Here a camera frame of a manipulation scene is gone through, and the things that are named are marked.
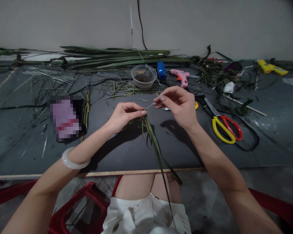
blurred phone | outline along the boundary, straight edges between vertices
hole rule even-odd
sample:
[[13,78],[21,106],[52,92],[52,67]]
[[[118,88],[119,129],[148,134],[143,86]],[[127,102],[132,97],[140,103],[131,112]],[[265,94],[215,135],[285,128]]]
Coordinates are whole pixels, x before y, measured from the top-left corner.
[[50,119],[57,142],[71,142],[83,131],[81,97],[58,96],[49,101]]

wooden stick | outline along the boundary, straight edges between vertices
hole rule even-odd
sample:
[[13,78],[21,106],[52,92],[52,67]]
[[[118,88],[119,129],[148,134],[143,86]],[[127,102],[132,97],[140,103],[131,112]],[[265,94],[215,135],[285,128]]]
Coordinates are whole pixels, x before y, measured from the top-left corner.
[[[243,103],[242,102],[239,102],[239,101],[237,101],[237,100],[235,100],[235,99],[233,99],[233,98],[230,98],[229,96],[227,96],[227,95],[224,95],[226,98],[229,98],[229,99],[231,99],[232,101],[235,101],[235,102],[237,102],[237,103],[239,103],[239,104],[241,104],[241,105],[243,105]],[[246,106],[247,108],[249,108],[249,109],[251,109],[252,111],[255,111],[255,112],[257,112],[257,113],[259,113],[259,114],[261,114],[261,115],[263,115],[263,116],[267,116],[266,114],[264,114],[263,112],[260,112],[259,110],[256,110],[256,109],[254,109],[254,108],[252,108],[252,107],[250,107],[250,106]]]
[[[205,167],[195,168],[177,168],[174,171],[198,171],[205,170]],[[164,172],[170,172],[170,169],[163,169]],[[138,170],[138,171],[114,171],[114,172],[85,172],[78,173],[76,177],[90,177],[90,176],[115,176],[115,175],[129,175],[129,174],[146,174],[146,173],[161,173],[160,169],[155,170]],[[32,179],[39,178],[42,174],[31,175],[0,175],[0,179]]]

tabletop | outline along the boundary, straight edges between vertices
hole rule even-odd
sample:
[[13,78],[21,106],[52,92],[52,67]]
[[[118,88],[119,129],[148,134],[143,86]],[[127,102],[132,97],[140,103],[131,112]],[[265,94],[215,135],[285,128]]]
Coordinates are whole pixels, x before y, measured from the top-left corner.
[[[252,62],[243,62],[243,66],[248,65],[252,65]],[[9,73],[0,74],[0,84],[5,81],[0,87],[0,107],[31,105],[35,95],[43,92],[39,88],[42,81],[23,74],[24,69],[18,68],[7,81]],[[197,73],[189,68],[182,70],[193,75]],[[222,142],[213,132],[211,117],[201,106],[197,109],[201,126],[238,168],[293,165],[293,86],[283,82],[287,78],[293,78],[293,72],[282,77],[273,73],[261,74],[257,91],[242,89],[235,93],[241,97],[240,102],[252,98],[254,102],[250,106],[267,114],[262,116],[251,111],[245,118],[260,138],[254,151],[246,152],[235,144]],[[87,85],[89,80],[95,79],[91,76],[80,77],[74,85],[68,85],[65,92],[74,92]],[[189,80],[189,87],[206,95],[212,104],[216,103],[215,90],[200,85],[195,80]],[[156,97],[153,93],[105,99],[108,95],[111,93],[103,96],[100,89],[92,91],[93,104],[90,107],[89,128],[85,138],[108,120],[118,102],[136,102],[147,107]],[[170,111],[157,110],[152,106],[147,112],[161,153],[173,168],[194,170],[204,167],[190,138],[176,123]],[[241,129],[244,139],[239,144],[249,148],[255,143],[254,135],[246,127],[241,126]],[[0,179],[39,177],[62,156],[65,149],[76,146],[80,141],[79,138],[69,144],[56,142],[45,107],[1,110]],[[91,163],[82,169],[80,176],[159,172],[159,169],[153,146],[147,145],[143,140],[141,122],[135,121],[111,137],[94,155]]]

white jade bangle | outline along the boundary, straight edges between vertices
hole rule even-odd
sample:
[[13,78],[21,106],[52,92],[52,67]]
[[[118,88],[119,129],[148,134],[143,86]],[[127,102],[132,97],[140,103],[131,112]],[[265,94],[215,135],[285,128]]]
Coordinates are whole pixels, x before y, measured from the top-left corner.
[[71,168],[71,169],[74,169],[74,170],[82,169],[82,168],[88,166],[89,163],[90,163],[90,160],[88,162],[84,163],[84,164],[76,164],[76,163],[71,162],[68,159],[68,152],[71,151],[73,148],[74,147],[68,148],[62,154],[62,160],[63,160],[64,165],[67,166],[68,168]]

clear plastic cup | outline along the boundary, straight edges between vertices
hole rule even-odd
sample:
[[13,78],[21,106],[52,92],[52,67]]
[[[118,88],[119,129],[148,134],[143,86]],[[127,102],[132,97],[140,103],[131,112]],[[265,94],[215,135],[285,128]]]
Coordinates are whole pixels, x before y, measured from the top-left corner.
[[153,85],[157,78],[157,72],[153,67],[143,64],[131,69],[131,76],[137,87],[146,89]]

